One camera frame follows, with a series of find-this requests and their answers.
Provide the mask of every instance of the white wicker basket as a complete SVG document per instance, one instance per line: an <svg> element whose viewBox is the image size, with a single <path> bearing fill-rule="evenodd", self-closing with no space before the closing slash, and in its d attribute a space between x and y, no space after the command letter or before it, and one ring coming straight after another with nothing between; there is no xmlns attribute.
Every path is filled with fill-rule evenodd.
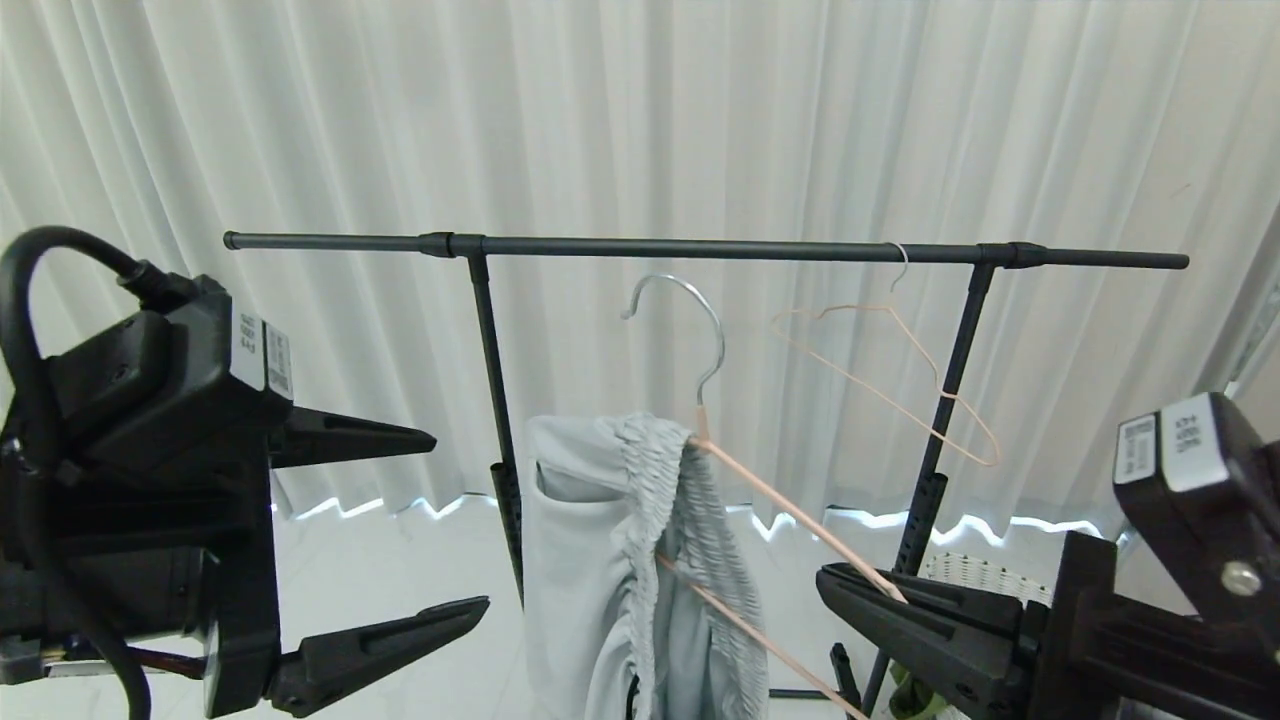
<svg viewBox="0 0 1280 720"><path fill-rule="evenodd" d="M1029 600L1050 605L1053 600L1052 591L1030 578L1010 573L1005 568L980 557L972 557L957 552L934 555L920 569L920 577L952 585L1010 594L1021 600L1023 605L1027 605ZM890 688L884 688L884 692L891 691ZM892 719L887 702L876 712L874 717L877 720ZM955 707L947 707L937 715L937 719L968 720L969 716Z"/></svg>

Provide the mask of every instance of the silver hook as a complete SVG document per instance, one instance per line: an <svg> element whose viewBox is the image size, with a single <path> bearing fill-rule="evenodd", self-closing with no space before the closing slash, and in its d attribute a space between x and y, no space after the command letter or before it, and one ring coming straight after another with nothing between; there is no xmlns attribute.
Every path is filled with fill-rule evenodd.
<svg viewBox="0 0 1280 720"><path fill-rule="evenodd" d="M677 278L676 275L666 275L666 274L645 275L640 278L640 282L636 283L635 290L631 291L631 307L628 307L625 313L622 313L623 320L632 318L636 314L636 309L640 306L640 291L643 291L644 286L649 284L650 281L655 279L671 281L678 284L680 287L687 290L689 293L692 295L698 300L698 302L701 304L703 310L707 310L707 314L712 319L712 325L714 325L716 328L716 364L712 365L709 370L703 373L703 377L698 378L698 405L703 405L703 386L705 386L707 380L712 379L712 375L718 373L721 365L724 364L724 328L721 325L719 315L717 315L716 310L712 309L712 304L708 302L705 297L703 297L703 293L698 292L696 287L694 287L686 281Z"/></svg>
<svg viewBox="0 0 1280 720"><path fill-rule="evenodd" d="M892 295L893 293L893 288L897 287L897 281L902 279L902 275L905 275L906 272L911 269L911 259L906 256L906 249L902 247L901 245L899 245L896 242L888 242L886 245L892 245L893 247L897 247L899 252L902 254L902 272L899 273L897 277L893 278L892 284L888 286L888 292L890 292L890 295Z"/></svg>

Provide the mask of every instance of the barcode label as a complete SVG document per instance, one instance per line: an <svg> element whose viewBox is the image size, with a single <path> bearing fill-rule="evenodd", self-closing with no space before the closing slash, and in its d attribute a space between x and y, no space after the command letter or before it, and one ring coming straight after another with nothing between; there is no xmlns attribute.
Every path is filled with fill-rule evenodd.
<svg viewBox="0 0 1280 720"><path fill-rule="evenodd" d="M1217 445L1217 425L1208 393L1188 397L1160 411L1160 454L1165 484L1174 492L1230 479Z"/></svg>
<svg viewBox="0 0 1280 720"><path fill-rule="evenodd" d="M293 370L289 365L289 336L266 328L266 382L274 392L293 400Z"/></svg>
<svg viewBox="0 0 1280 720"><path fill-rule="evenodd" d="M238 307L232 299L230 373L253 389L266 387L262 363L262 319Z"/></svg>
<svg viewBox="0 0 1280 720"><path fill-rule="evenodd" d="M1156 415L1134 418L1120 425L1116 442L1115 484L1132 483L1156 474Z"/></svg>

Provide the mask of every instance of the clothing rack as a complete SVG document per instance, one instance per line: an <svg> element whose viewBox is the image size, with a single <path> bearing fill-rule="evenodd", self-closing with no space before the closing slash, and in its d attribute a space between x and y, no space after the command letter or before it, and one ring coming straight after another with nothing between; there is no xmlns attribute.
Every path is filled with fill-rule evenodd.
<svg viewBox="0 0 1280 720"><path fill-rule="evenodd" d="M997 269L1021 270L1043 265L1093 268L1148 268L1180 270L1187 268L1187 255L1167 252L1125 252L1115 250L1059 250L1030 242L979 245L896 245L838 242L763 242L716 240L630 240L585 237L489 237L483 234L434 232L420 236L358 234L287 234L237 233L223 237L230 250L357 250L381 252L421 252L434 258L463 258L471 272L480 340L484 345L485 370L498 425L500 461L489 468L494 495L502 515L516 589L524 598L524 564L520 548L520 478L507 411L507 389L503 384L502 359L498 354L498 327L493 314L489 287L489 263L494 255L579 256L579 258L700 258L719 260L808 260L823 263L911 263L972 265L969 290L965 295L960 325L956 329L951 359L942 382L945 393L956 395L973 348L982 306ZM915 493L908 511L906 527L899 542L893 571L915 574L920 570L924 550L929 543L933 523L946 478L938 470L942 441L951 424L955 400L940 396L933 414L933 430L924 446ZM867 683L863 711L876 706L888 657L879 652Z"/></svg>

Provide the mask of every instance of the wire hanger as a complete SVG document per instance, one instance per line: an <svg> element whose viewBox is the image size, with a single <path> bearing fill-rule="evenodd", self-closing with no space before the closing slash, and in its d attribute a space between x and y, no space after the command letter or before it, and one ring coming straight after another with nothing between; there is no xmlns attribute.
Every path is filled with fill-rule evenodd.
<svg viewBox="0 0 1280 720"><path fill-rule="evenodd" d="M710 432L707 420L707 407L703 404L703 387L707 384L707 380L709 380L717 372L719 372L721 366L724 364L724 328L721 324L719 315L716 314L716 310L712 307L710 302L707 301L707 297L704 297L703 293L699 292L698 288L692 286L692 283L669 274L650 274L640 278L640 282L636 283L635 290L631 291L631 306L625 313L622 313L623 320L635 316L636 309L639 307L640 304L640 292L644 290L646 284L649 284L649 282L654 279L666 279L685 288L703 306L703 310L705 310L707 314L710 316L712 325L716 329L716 347L717 347L716 364L712 365L712 368L705 373L703 373L703 375L698 379L696 411L698 411L699 427L698 427L698 437L691 438L689 441L690 445L714 455L722 462L728 465L730 469L732 469L735 473L746 479L746 482L750 483L755 489L768 496L769 500L780 505L783 510L791 514L791 516L795 518L800 524L808 528L813 534L815 534L824 543L827 543L827 546L835 550L841 557L849 561L850 565L852 565L863 577L868 579L868 582L870 582L881 592L892 597L893 600L897 600L899 602L906 602L906 598L902 596L902 592L899 591L897 587L893 585L893 583L888 582L883 575L881 575L879 571L877 571L872 564L863 560L856 552L845 546L845 543L842 543L840 538L831 534L829 530L823 528L820 524L815 523L813 518L810 518L806 512L800 510L794 502L787 500L786 496L783 496L772 486L758 478L754 473L748 470L741 462L735 460L730 454L724 452L716 443L710 441ZM708 591L707 588L701 587L700 584L695 583L690 578L686 578L684 574L681 574L676 569L676 565L675 562L672 562L671 559L668 559L662 553L657 553L657 559L663 568L667 568L676 577L678 577L681 580L689 584L689 587L692 588L692 591L698 593L708 605L714 607L717 611L724 615L724 618L727 618L731 623L737 625L742 632L745 632L753 639L764 646L765 650L768 650L776 657L782 660L783 664L795 670L800 676L808 680L809 684L812 684L822 694L824 694L827 700L838 705L840 708L844 710L850 716L858 717L859 720L867 720L867 716L863 715L856 707L850 705L849 701L842 698L840 693L833 691L829 685L823 683L817 675L814 675L803 665L800 665L786 651L783 651L781 647L773 643L768 637L765 637L764 633L762 633L756 628L753 628L751 624L744 620L741 615L733 611L733 609L728 607L724 603L724 601L716 597L716 594Z"/></svg>
<svg viewBox="0 0 1280 720"><path fill-rule="evenodd" d="M707 310L707 315L712 319L712 327L716 328L716 364L703 373L703 377L698 378L698 407L695 410L698 414L698 437L709 439L710 430L707 423L707 405L703 404L703 387L705 387L707 380L712 379L712 377L719 372L721 366L724 365L724 327L721 324L719 315L716 314L716 309L712 307L712 304L707 301L707 297L704 297L701 292L698 292L698 288L694 287L692 283L668 274L652 274L640 278L635 290L631 291L631 306L622 313L623 320L635 316L636 309L640 306L640 293L644 291L645 286L653 281L669 281L689 291L689 293L692 295L699 304L701 304L703 310Z"/></svg>
<svg viewBox="0 0 1280 720"><path fill-rule="evenodd" d="M902 275L905 275L906 272L910 269L911 260L906 256L906 249L902 247L901 245L899 245L896 242L890 242L887 245L897 246L897 249L902 252L902 272L897 274L897 278L893 279L893 283L890 286L890 290L888 290L890 295L892 295L893 293L893 287L897 284L897 281L902 279ZM942 397L954 400L957 405L960 405L960 407L964 407L965 413L968 413L970 418L973 418L978 423L978 427L982 429L982 433L984 436L987 436L988 441L991 441L991 448L992 448L993 457L991 457L991 459L978 457L973 452L969 452L964 447L960 447L959 443L956 443L955 441L952 441L947 436L945 436L945 434L934 430L932 425L929 425L924 420L916 418L914 414L911 414L910 410L908 410L906 407L902 407L901 405L899 405L893 398L891 398L890 396L884 395L876 386L873 386L873 384L868 383L867 380L864 380L864 379L861 379L861 378L859 378L859 377L849 373L847 370L845 370L840 365L836 365L831 360L827 360L826 357L823 357L822 355L819 355L817 351L814 351L812 347L809 347L808 345L805 345L805 343L803 343L803 342L792 338L782 328L778 327L778 322L782 320L782 318L786 318L786 316L790 316L790 315L806 315L810 320L820 320L824 316L827 316L827 314L836 313L836 311L840 311L840 310L869 310L869 311L873 311L873 313L884 313L890 318L892 318L893 322L897 323L899 329L902 331L902 334L905 334L906 338L911 341L911 345L915 347L916 352L919 352L924 357L924 360L929 364L929 368L933 370L933 387L937 391L937 393L940 396L942 396ZM852 380L852 382L863 386L864 388L869 389L873 395L876 395L876 397L879 397L884 402L890 404L895 410L897 410L902 415L906 415L906 418L909 418L916 425L924 428L924 430L928 432L931 436L933 436L933 437L941 439L943 443L951 446L960 455L964 455L969 460L973 460L974 462L977 462L977 464L979 464L979 465L982 465L984 468L995 468L996 465L1000 465L1000 460L1001 460L1000 438L997 438L996 434L993 432L991 432L991 428L987 427L987 423L978 415L978 411L974 410L973 406L969 405L968 401L965 401L965 398L960 397L959 395L955 395L955 393L951 393L951 392L946 392L946 391L942 389L942 374L938 372L938 364L933 360L933 356L931 356L929 352L927 350L924 350L924 346L920 345L919 340L916 340L915 333L913 333L911 329L906 327L906 323L902 322L902 318L897 314L897 310L895 310L892 305L859 305L859 304L852 304L852 305L832 305L831 307L824 307L824 309L819 310L818 313L813 313L812 310L805 310L803 307L792 307L790 310L783 310L783 311L778 313L777 315L774 315L773 319L769 320L769 331L772 331L773 334L776 334L776 336L781 337L782 340L785 340L787 342L787 345L790 345L791 347L795 347L796 350L800 350L805 355L809 355L810 357L818 360L819 363L822 363L823 365L826 365L826 366L831 368L832 370L840 373L845 378L847 378L847 379L850 379L850 380Z"/></svg>

